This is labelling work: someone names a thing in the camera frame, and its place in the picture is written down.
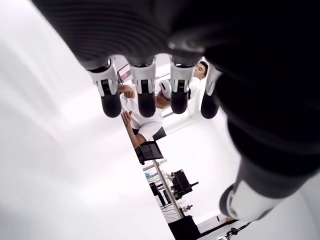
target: robotic hand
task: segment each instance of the robotic hand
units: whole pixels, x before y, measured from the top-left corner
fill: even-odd
[[[89,72],[109,117],[121,112],[113,55],[128,60],[145,117],[155,112],[157,54],[171,55],[177,114],[187,108],[194,66],[206,57],[201,113],[212,118],[223,108],[241,154],[236,182],[220,200],[223,214],[258,220],[319,171],[317,5],[299,12],[298,5],[276,0],[33,3]],[[222,72],[217,80],[215,67]]]

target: white cap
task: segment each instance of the white cap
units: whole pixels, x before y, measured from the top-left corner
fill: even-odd
[[[160,81],[159,86],[160,86],[165,98],[171,99],[171,84],[170,84],[170,82],[168,80],[162,80],[162,81]]]

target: white t-shirt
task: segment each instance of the white t-shirt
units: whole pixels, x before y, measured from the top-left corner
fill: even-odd
[[[190,83],[190,98],[192,99],[197,92],[201,89],[201,80],[197,77],[192,77],[192,81]]]
[[[139,112],[138,106],[138,93],[135,85],[128,84],[135,91],[135,98],[126,98],[124,94],[120,95],[122,112],[132,111],[131,114],[131,127],[139,130],[145,140],[152,141],[153,135],[155,135],[159,129],[163,126],[163,109],[156,108],[155,113],[152,117],[144,117]]]

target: man's arm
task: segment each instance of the man's arm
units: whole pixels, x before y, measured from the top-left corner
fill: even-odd
[[[136,96],[135,90],[131,86],[125,84],[118,84],[118,92],[123,93],[127,99],[134,99]]]
[[[126,131],[129,134],[129,137],[130,137],[130,140],[131,140],[131,143],[132,143],[134,149],[136,149],[137,147],[139,147],[141,144],[143,144],[146,141],[144,136],[142,136],[141,134],[139,134],[139,133],[137,135],[134,134],[134,131],[132,130],[131,125],[130,125],[130,127],[126,127]]]
[[[130,112],[125,111],[125,112],[121,113],[121,117],[124,122],[125,129],[128,132],[128,135],[130,137],[133,148],[136,149],[141,144],[143,144],[146,141],[146,139],[144,138],[144,136],[142,136],[139,133],[137,135],[134,134],[134,131],[133,131],[131,124],[130,124],[131,114],[132,114],[132,111],[130,111]]]

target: computer monitor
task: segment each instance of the computer monitor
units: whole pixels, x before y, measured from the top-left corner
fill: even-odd
[[[121,83],[125,83],[132,80],[132,74],[129,64],[124,65],[118,72],[118,77]]]

